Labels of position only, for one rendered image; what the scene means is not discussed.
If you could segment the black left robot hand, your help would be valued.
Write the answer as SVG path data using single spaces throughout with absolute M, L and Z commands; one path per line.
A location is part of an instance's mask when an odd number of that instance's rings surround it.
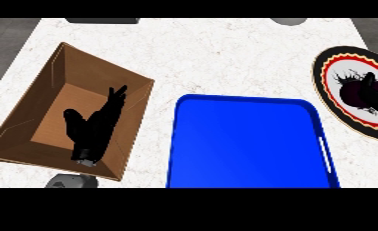
M 88 119 L 73 109 L 63 111 L 66 136 L 73 142 L 71 160 L 93 167 L 104 155 L 115 125 L 125 104 L 127 86 L 118 90 L 109 88 L 107 100 Z

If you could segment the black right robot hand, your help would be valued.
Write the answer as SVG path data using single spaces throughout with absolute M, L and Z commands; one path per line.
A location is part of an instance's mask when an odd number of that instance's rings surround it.
M 378 111 L 378 91 L 373 89 L 375 74 L 366 73 L 360 86 L 360 99 Z

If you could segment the dark purple eggplant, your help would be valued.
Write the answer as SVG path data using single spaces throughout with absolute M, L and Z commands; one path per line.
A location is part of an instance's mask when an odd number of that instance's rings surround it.
M 342 86 L 339 89 L 339 98 L 348 106 L 355 108 L 366 108 L 367 104 L 360 99 L 358 91 L 360 91 L 360 81 L 347 80 L 342 83 Z

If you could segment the black red patterned plate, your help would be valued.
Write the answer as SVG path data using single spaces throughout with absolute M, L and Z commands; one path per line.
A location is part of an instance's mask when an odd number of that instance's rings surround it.
M 348 106 L 339 98 L 339 89 L 347 80 L 361 80 L 366 73 L 375 74 L 373 89 L 378 91 L 378 53 L 351 47 L 336 46 L 326 49 L 316 57 L 311 69 L 313 84 L 338 120 L 364 136 L 378 140 L 378 111 Z

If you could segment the blue plastic tray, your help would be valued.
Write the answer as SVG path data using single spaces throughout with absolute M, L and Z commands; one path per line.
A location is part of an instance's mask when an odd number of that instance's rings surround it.
M 336 188 L 313 105 L 187 94 L 174 109 L 169 188 Z

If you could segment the brown open cardboard box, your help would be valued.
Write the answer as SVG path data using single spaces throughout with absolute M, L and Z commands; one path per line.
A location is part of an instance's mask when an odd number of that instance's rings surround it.
M 62 43 L 0 126 L 0 159 L 119 180 L 127 166 L 153 80 Z M 71 160 L 63 111 L 84 117 L 107 91 L 125 88 L 125 105 L 103 158 L 93 167 Z

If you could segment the grey round object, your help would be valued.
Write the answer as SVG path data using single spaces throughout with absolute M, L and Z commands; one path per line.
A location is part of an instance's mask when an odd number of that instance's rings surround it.
M 307 18 L 270 18 L 277 24 L 285 26 L 296 26 L 302 24 Z

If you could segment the dark grey flat appliance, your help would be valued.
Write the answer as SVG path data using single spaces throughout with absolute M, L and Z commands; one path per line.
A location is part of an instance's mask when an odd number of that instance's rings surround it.
M 140 18 L 65 18 L 76 24 L 137 24 Z

